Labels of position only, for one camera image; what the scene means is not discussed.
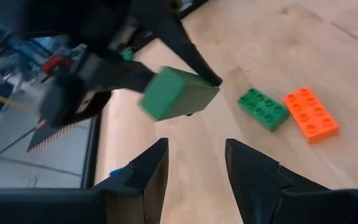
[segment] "cable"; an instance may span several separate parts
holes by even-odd
[[[20,140],[24,139],[26,136],[28,136],[29,134],[31,134],[33,131],[35,131],[37,128],[34,127],[32,128],[30,131],[26,132],[25,134],[23,134],[21,137],[19,137],[18,139],[16,139],[15,141],[13,141],[12,143],[10,143],[8,146],[6,146],[4,149],[2,149],[0,151],[0,155],[2,153],[4,153],[5,151],[7,151],[10,147],[12,147],[13,145],[15,145],[16,143],[18,143]]]
[[[30,166],[30,167],[36,167],[36,168],[39,168],[39,169],[54,171],[54,172],[58,172],[58,173],[61,173],[61,174],[73,175],[75,177],[81,177],[81,174],[77,174],[77,173],[70,172],[70,171],[67,171],[67,170],[62,170],[62,169],[56,169],[56,168],[45,166],[45,165],[38,165],[38,164],[34,164],[32,162],[20,161],[18,159],[10,159],[10,158],[0,156],[0,161],[10,162],[10,163],[13,163],[13,164],[20,164],[20,165],[25,165],[25,166]]]
[[[9,106],[13,106],[13,107],[15,107],[15,108],[17,108],[17,109],[19,109],[21,111],[24,111],[24,112],[27,112],[27,113],[30,113],[30,114],[34,114],[36,116],[40,116],[40,113],[38,111],[36,111],[36,110],[26,106],[26,105],[17,103],[15,101],[12,101],[12,100],[10,100],[8,98],[5,98],[3,96],[0,96],[0,103],[4,103],[4,104],[7,104]],[[89,128],[87,128],[85,126],[82,126],[80,124],[76,124],[75,127],[76,128],[81,128],[81,129],[86,129],[86,130],[89,129]]]
[[[37,177],[37,176],[31,178],[31,179],[29,180],[29,184],[27,184],[27,188],[28,188],[28,189],[34,189],[35,186],[37,186],[37,182],[38,182],[38,177]]]

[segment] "red component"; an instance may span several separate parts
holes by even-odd
[[[54,55],[42,66],[42,71],[48,75],[48,73],[57,65],[65,65],[70,68],[71,61],[62,56]]]

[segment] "yellow cable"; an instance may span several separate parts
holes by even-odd
[[[17,102],[15,102],[15,101],[12,101],[12,100],[10,100],[10,99],[8,99],[8,98],[5,98],[5,97],[3,97],[3,96],[0,96],[0,103],[7,104],[7,105],[9,105],[9,106],[13,106],[13,107],[15,107],[15,108],[17,108],[17,109],[19,109],[19,110],[28,112],[28,113],[30,113],[30,114],[34,114],[34,115],[36,115],[36,116],[40,116],[40,113],[39,113],[38,111],[32,109],[31,107],[28,107],[28,106],[23,105],[23,104],[21,104],[21,103],[17,103]],[[84,126],[79,125],[79,124],[77,124],[76,127],[82,128],[82,129],[88,129],[87,127],[84,127]]]

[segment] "green block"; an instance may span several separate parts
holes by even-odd
[[[121,55],[124,58],[124,60],[133,60],[134,59],[134,53],[130,49],[125,49],[121,53]]]
[[[286,119],[288,110],[267,95],[251,88],[238,100],[240,108],[270,131],[275,131]]]
[[[199,75],[163,67],[139,105],[157,121],[202,111],[219,92]]]

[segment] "orange lego brick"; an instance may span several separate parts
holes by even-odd
[[[316,143],[338,133],[337,122],[309,88],[284,96],[284,103],[309,143]]]

